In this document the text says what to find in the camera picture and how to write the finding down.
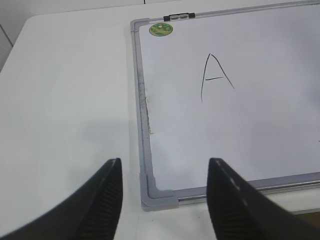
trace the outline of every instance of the white wall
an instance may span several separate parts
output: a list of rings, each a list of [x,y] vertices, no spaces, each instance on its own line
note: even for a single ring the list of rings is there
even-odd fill
[[[0,72],[7,60],[11,48],[12,47],[10,42],[8,41],[5,33],[0,28]]]
[[[143,3],[144,0],[0,0],[0,24],[14,43],[25,21],[34,15]]]

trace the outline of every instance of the black plastic piece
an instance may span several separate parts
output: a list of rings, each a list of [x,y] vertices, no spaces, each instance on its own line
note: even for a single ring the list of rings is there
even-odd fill
[[[189,13],[189,18],[194,19],[196,17],[196,14],[194,12]]]
[[[218,240],[319,240],[320,229],[282,209],[212,158],[207,204]]]
[[[165,22],[170,22],[171,21],[171,16],[175,16],[175,15],[178,15],[178,16],[180,16],[180,15],[188,15],[189,19],[194,19],[196,17],[196,14],[194,12],[192,12],[192,13],[185,12],[185,13],[171,14],[169,16],[164,16],[163,20]]]
[[[111,159],[65,201],[0,239],[112,240],[122,200],[121,160]]]
[[[164,17],[163,17],[163,20],[164,20],[165,22],[170,22],[170,21],[171,21],[170,16],[164,16]]]

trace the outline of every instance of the black marker writing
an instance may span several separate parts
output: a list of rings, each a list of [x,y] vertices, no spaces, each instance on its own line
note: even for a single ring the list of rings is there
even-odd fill
[[[209,58],[210,57],[213,57],[214,60],[218,63],[221,71],[223,72],[223,75],[224,77],[228,80],[228,82],[230,83],[230,85],[232,86],[233,89],[235,89],[234,85],[232,84],[232,82],[230,81],[230,79],[228,78],[226,72],[224,71],[224,69],[222,68],[219,60],[216,58],[216,56],[214,56],[213,54],[209,53],[206,61],[205,61],[205,66],[204,66],[204,71],[203,71],[203,78],[202,78],[202,83],[201,83],[201,102],[203,102],[203,91],[204,91],[204,82],[205,80],[206,81],[210,81],[210,80],[214,80],[214,79],[222,79],[224,78],[223,76],[220,76],[220,77],[214,77],[214,78],[210,78],[210,79],[205,79],[205,76],[206,76],[206,71],[207,71],[207,66],[208,66],[208,61],[209,61]]]

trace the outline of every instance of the gray plastic corner piece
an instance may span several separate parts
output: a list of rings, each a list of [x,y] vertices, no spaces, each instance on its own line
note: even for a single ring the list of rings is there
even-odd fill
[[[159,211],[166,209],[176,209],[179,201],[171,190],[160,191],[156,188],[154,177],[148,177],[145,173],[140,173],[141,206],[144,211]]]
[[[136,19],[130,22],[131,32],[138,32],[139,28],[143,25],[148,25],[150,18]]]

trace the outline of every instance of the textured black surface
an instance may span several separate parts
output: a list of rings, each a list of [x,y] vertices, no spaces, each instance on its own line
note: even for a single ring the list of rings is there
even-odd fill
[[[320,239],[319,228],[267,199],[222,159],[209,162],[207,204],[218,240]]]
[[[1,240],[112,240],[123,199],[120,159],[107,161],[81,188],[48,213]]]

